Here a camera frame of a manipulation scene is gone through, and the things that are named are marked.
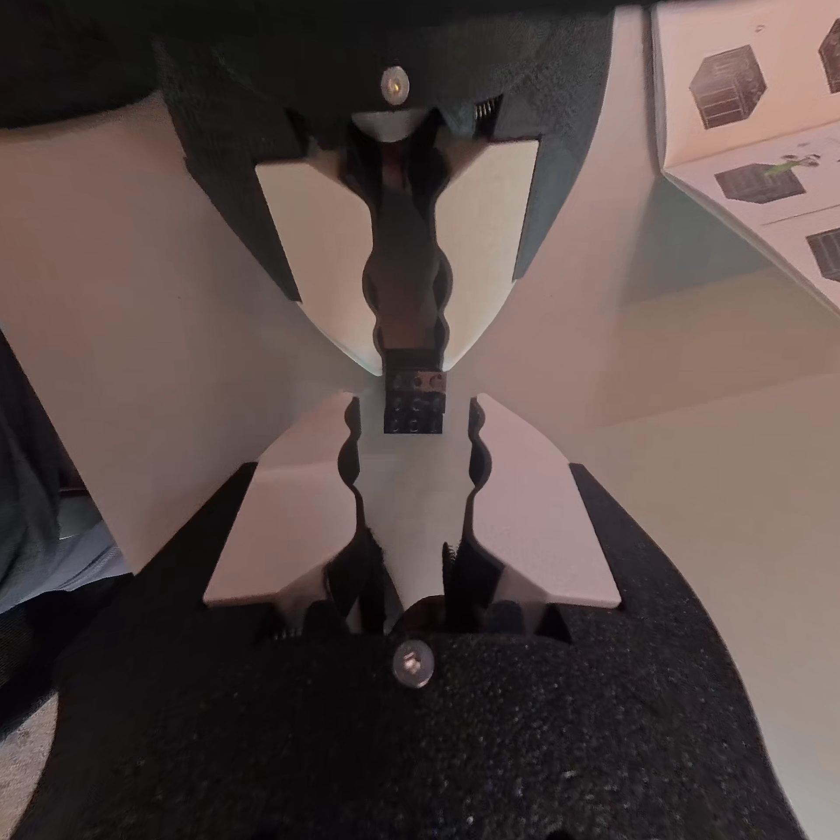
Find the grey desk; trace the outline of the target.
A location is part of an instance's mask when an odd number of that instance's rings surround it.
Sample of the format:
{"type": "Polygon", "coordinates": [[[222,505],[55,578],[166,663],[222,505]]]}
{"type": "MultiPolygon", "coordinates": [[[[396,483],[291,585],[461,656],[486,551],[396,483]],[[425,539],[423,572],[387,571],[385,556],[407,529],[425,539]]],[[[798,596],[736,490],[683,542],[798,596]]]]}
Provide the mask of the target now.
{"type": "Polygon", "coordinates": [[[2,131],[2,329],[141,570],[338,390],[364,409],[382,545],[460,533],[485,392],[583,464],[679,568],[810,838],[838,838],[838,316],[659,175],[648,15],[616,11],[574,189],[451,371],[438,438],[287,300],[183,163],[161,97],[2,131]]]}

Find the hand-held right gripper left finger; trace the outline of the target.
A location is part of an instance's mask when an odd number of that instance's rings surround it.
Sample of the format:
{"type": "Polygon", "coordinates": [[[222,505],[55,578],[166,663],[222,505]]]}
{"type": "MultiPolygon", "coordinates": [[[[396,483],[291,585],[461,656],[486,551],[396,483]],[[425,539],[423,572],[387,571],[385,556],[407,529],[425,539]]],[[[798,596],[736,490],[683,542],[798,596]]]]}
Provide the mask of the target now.
{"type": "Polygon", "coordinates": [[[204,592],[207,606],[270,604],[288,621],[326,602],[360,621],[382,582],[355,483],[361,404],[337,392],[259,457],[204,592]]]}

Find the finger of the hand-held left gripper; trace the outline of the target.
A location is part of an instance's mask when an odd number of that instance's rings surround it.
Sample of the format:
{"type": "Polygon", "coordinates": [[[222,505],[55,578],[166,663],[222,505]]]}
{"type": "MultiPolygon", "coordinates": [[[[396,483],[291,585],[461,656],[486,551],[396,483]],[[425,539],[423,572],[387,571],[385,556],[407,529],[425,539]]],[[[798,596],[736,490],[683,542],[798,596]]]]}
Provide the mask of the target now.
{"type": "Polygon", "coordinates": [[[298,290],[299,308],[320,333],[373,375],[383,372],[375,314],[363,273],[373,250],[371,211],[341,180],[336,151],[255,166],[298,290]]]}
{"type": "Polygon", "coordinates": [[[492,324],[514,284],[538,140],[490,143],[445,136],[440,248],[451,273],[444,307],[451,370],[492,324]]]}

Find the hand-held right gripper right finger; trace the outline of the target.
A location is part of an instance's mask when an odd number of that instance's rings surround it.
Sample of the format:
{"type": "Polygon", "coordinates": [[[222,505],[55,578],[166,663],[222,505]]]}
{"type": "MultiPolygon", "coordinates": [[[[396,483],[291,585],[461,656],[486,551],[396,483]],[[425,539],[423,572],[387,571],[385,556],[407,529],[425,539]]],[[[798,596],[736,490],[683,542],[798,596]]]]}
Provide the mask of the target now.
{"type": "Polygon", "coordinates": [[[464,527],[445,592],[459,617],[516,607],[613,610],[621,595],[571,462],[540,431],[488,394],[469,405],[464,527]]]}

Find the white instruction booklet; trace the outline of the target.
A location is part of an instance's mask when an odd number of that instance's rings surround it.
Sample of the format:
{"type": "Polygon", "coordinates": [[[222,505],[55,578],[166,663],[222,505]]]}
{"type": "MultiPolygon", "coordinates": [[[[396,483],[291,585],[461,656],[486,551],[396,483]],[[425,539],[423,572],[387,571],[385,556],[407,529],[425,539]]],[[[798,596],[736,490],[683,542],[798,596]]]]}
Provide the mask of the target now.
{"type": "Polygon", "coordinates": [[[839,2],[650,13],[661,172],[835,312],[839,2]]]}

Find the person's dark clothing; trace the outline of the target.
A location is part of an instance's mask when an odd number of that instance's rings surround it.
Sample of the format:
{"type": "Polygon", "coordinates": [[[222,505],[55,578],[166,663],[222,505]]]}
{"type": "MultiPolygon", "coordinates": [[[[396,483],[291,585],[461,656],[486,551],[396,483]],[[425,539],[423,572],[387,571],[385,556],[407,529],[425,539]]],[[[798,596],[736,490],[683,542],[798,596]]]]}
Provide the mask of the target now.
{"type": "Polygon", "coordinates": [[[129,572],[2,334],[2,739],[55,692],[56,660],[129,572]]]}

